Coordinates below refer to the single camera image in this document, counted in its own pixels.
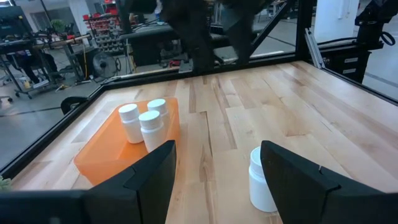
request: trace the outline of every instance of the orange tray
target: orange tray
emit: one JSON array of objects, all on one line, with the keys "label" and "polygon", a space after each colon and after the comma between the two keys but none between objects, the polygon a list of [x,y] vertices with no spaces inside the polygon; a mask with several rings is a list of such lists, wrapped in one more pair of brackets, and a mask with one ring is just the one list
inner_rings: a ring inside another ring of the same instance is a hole
[{"label": "orange tray", "polygon": [[[166,140],[180,139],[180,118],[176,98],[165,98],[170,113],[170,127]],[[137,102],[140,113],[147,111],[149,101]],[[144,142],[131,144],[127,141],[120,120],[118,106],[84,148],[75,157],[74,163],[80,173],[98,185],[120,173],[148,154]]]}]

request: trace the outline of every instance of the orange plastic bin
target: orange plastic bin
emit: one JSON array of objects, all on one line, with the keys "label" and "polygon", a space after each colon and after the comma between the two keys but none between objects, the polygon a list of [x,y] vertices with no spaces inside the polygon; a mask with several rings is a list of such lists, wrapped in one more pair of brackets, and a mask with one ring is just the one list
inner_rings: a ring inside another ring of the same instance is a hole
[{"label": "orange plastic bin", "polygon": [[[170,127],[166,140],[180,139],[180,118],[176,98],[165,98],[170,113]],[[140,113],[147,111],[149,101],[137,102]],[[76,156],[74,163],[80,173],[98,185],[120,173],[148,154],[144,142],[131,144],[127,141],[117,107]]]}]

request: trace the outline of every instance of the storage rack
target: storage rack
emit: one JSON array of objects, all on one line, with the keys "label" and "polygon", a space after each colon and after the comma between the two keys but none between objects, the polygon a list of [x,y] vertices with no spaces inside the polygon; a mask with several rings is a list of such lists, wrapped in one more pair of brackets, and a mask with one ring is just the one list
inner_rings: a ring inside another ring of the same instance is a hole
[{"label": "storage rack", "polygon": [[123,43],[119,39],[122,29],[118,15],[105,15],[84,21],[91,29],[94,40],[101,51],[111,55],[123,54]]}]

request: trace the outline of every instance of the fan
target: fan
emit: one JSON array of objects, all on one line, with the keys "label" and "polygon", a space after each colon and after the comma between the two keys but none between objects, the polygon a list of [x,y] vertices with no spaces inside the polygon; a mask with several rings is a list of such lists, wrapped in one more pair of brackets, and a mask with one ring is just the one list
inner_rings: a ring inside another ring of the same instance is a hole
[{"label": "fan", "polygon": [[111,78],[121,69],[120,60],[113,59],[112,56],[104,52],[98,53],[93,58],[93,65],[99,77]]}]

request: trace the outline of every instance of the white bottle cap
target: white bottle cap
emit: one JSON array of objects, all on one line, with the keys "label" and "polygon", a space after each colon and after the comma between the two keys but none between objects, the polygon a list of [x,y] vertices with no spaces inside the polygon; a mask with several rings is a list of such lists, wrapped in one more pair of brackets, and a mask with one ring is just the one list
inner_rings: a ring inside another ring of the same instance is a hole
[{"label": "white bottle cap", "polygon": [[119,108],[119,114],[122,121],[132,121],[139,116],[138,106],[134,103],[124,105]]},{"label": "white bottle cap", "polygon": [[148,103],[148,110],[149,111],[159,111],[160,114],[164,114],[167,112],[166,101],[164,99],[156,99],[152,100]]},{"label": "white bottle cap", "polygon": [[265,178],[260,159],[261,148],[257,147],[250,153],[250,167],[260,177]]},{"label": "white bottle cap", "polygon": [[162,125],[159,111],[147,111],[139,116],[139,122],[144,129],[154,129]]}]

